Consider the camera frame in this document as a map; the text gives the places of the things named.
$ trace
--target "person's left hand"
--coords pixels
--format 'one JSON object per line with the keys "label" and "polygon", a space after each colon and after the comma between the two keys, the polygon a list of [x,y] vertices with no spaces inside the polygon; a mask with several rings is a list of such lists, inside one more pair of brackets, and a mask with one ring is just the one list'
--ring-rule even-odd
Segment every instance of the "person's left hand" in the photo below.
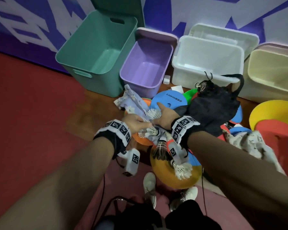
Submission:
{"label": "person's left hand", "polygon": [[130,128],[131,134],[152,126],[151,123],[143,122],[142,118],[136,114],[127,114],[122,118],[122,122],[127,124]]}

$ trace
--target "white shoe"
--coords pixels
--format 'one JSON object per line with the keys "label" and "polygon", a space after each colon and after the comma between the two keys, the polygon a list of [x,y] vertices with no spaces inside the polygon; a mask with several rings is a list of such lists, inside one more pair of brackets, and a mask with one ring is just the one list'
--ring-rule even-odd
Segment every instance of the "white shoe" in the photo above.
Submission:
{"label": "white shoe", "polygon": [[149,199],[153,208],[157,205],[157,196],[156,196],[156,176],[152,172],[148,172],[143,180],[145,199]]}
{"label": "white shoe", "polygon": [[170,204],[169,204],[169,209],[172,212],[173,210],[176,210],[180,204],[187,200],[195,200],[198,194],[198,189],[196,186],[193,186],[189,189],[183,190],[181,193],[181,196],[177,199],[174,199]]}

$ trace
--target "person's right hand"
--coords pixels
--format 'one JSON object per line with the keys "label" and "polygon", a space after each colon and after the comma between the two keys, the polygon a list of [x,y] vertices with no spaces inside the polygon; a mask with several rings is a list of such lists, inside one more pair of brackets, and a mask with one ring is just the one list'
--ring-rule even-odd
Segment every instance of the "person's right hand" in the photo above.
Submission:
{"label": "person's right hand", "polygon": [[170,130],[173,120],[179,118],[180,116],[174,110],[165,107],[160,102],[157,102],[157,105],[159,106],[162,115],[160,118],[154,119],[152,123],[160,125],[166,130]]}

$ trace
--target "black wristband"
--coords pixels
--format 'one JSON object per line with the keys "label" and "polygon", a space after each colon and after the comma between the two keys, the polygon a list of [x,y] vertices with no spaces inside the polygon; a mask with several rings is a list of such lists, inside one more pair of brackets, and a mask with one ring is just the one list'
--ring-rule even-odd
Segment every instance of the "black wristband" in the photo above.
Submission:
{"label": "black wristband", "polygon": [[114,155],[112,159],[115,159],[120,152],[126,150],[131,139],[131,132],[125,123],[115,119],[107,122],[97,131],[94,139],[98,137],[105,137],[111,141],[114,147]]}
{"label": "black wristband", "polygon": [[173,139],[185,149],[188,148],[188,138],[192,133],[204,131],[204,127],[191,116],[175,119],[171,124],[171,128]]}

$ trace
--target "purple storage bin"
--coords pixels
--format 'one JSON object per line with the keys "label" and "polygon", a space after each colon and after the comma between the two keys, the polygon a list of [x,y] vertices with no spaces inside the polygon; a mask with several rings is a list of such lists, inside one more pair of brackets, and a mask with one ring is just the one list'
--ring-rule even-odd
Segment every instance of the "purple storage bin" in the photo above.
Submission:
{"label": "purple storage bin", "polygon": [[140,38],[131,49],[119,74],[140,97],[153,98],[162,83],[173,53],[168,42]]}

